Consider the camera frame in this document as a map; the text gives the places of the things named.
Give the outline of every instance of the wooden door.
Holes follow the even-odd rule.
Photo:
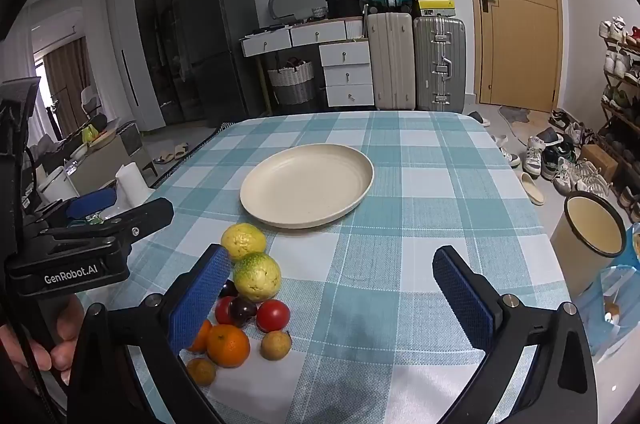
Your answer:
[[[549,112],[562,54],[560,0],[478,1],[480,102]]]

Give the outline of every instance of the brown cardboard box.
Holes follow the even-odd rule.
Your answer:
[[[613,176],[618,169],[618,161],[611,157],[597,144],[587,144],[586,146],[583,146],[580,158],[593,162],[593,165],[600,169],[600,174],[607,182],[612,181]]]

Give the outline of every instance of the beige oval plate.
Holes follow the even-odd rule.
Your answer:
[[[373,164],[340,144],[307,144],[272,155],[246,176],[240,201],[270,226],[316,227],[353,210],[373,183]]]

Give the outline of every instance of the curtain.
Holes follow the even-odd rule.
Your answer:
[[[79,38],[42,58],[51,97],[59,102],[56,115],[63,137],[74,133],[87,120],[80,99],[82,90],[90,85],[85,45],[84,38]]]
[[[109,121],[133,120],[111,42],[106,0],[82,0],[84,35],[95,87]]]
[[[0,82],[34,77],[36,68],[33,62],[33,45],[31,43],[31,22],[29,9],[23,9],[15,19],[4,42],[0,43]],[[42,101],[40,91],[36,97],[36,106],[29,119],[28,146],[38,144],[38,141],[48,134],[56,140],[56,135],[49,121],[47,109]]]

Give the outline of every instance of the white wardrobe door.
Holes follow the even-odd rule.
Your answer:
[[[166,124],[151,84],[145,52],[140,41],[135,0],[113,0],[113,5],[116,29],[111,26],[111,38],[119,38],[117,46],[116,41],[113,42],[113,48],[117,52],[120,77],[131,110],[136,115],[138,128],[155,130],[164,127]]]

